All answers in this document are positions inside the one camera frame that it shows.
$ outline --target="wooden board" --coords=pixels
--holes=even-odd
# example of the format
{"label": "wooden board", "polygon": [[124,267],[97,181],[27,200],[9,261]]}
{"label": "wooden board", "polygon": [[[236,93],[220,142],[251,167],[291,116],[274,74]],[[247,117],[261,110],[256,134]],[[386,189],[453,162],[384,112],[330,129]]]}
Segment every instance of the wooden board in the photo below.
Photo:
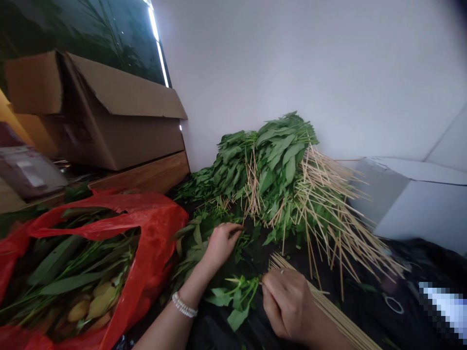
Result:
{"label": "wooden board", "polygon": [[[186,152],[183,151],[127,171],[115,172],[90,183],[89,188],[99,190],[139,189],[144,192],[165,194],[172,187],[178,185],[189,173],[188,159]],[[39,203],[47,207],[62,205],[63,193],[30,203],[25,208]]]}

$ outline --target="red plastic bag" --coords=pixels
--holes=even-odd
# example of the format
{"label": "red plastic bag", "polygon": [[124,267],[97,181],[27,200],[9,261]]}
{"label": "red plastic bag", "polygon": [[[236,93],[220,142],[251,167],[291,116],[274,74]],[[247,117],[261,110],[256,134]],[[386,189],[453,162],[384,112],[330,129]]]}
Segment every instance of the red plastic bag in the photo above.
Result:
{"label": "red plastic bag", "polygon": [[[0,344],[11,350],[110,350],[122,334],[139,321],[159,296],[170,273],[164,269],[175,250],[170,238],[186,225],[188,214],[169,198],[156,193],[108,194],[52,209],[28,222],[0,242],[0,302],[18,257],[29,244],[29,237],[50,237],[77,234],[94,241],[114,237],[130,228],[140,226],[141,237],[136,256],[111,321],[90,334],[53,344],[37,332],[18,327],[1,327]],[[53,229],[63,221],[68,208],[104,207],[127,213],[97,221],[75,229]]]}

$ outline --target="bracelet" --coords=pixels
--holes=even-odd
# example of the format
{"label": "bracelet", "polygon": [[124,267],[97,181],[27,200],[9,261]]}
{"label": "bracelet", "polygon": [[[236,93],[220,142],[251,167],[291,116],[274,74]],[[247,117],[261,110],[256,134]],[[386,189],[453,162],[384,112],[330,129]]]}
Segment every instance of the bracelet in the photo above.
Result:
{"label": "bracelet", "polygon": [[183,301],[180,300],[179,293],[175,292],[172,295],[172,301],[175,304],[175,307],[185,316],[188,316],[189,318],[196,317],[198,315],[198,310],[194,310],[188,306],[185,305]]}

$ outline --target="forearm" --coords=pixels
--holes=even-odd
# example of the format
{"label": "forearm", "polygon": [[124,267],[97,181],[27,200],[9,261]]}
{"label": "forearm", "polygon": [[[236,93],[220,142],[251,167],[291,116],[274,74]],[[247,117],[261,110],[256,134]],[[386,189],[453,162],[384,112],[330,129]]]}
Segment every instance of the forearm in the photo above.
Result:
{"label": "forearm", "polygon": [[[201,260],[179,290],[179,297],[188,307],[197,310],[203,293],[214,276],[211,266]],[[135,346],[135,350],[185,349],[193,319],[182,314],[173,302],[168,303]]]}

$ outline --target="cardboard box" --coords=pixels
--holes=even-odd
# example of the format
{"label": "cardboard box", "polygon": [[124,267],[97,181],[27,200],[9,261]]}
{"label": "cardboard box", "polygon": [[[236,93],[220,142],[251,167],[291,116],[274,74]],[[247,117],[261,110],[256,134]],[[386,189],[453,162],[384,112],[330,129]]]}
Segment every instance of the cardboard box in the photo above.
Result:
{"label": "cardboard box", "polygon": [[70,162],[120,170],[184,150],[175,90],[75,56],[5,63],[14,112],[39,115]]}
{"label": "cardboard box", "polygon": [[467,252],[467,173],[394,158],[364,158],[352,185],[371,197],[350,200],[374,234],[420,237],[460,254]]}
{"label": "cardboard box", "polygon": [[40,153],[49,158],[56,158],[59,156],[59,150],[54,140],[52,140],[49,132],[38,116],[32,114],[17,114],[13,111],[12,104],[8,104],[8,108],[28,134],[33,146],[36,147]]}

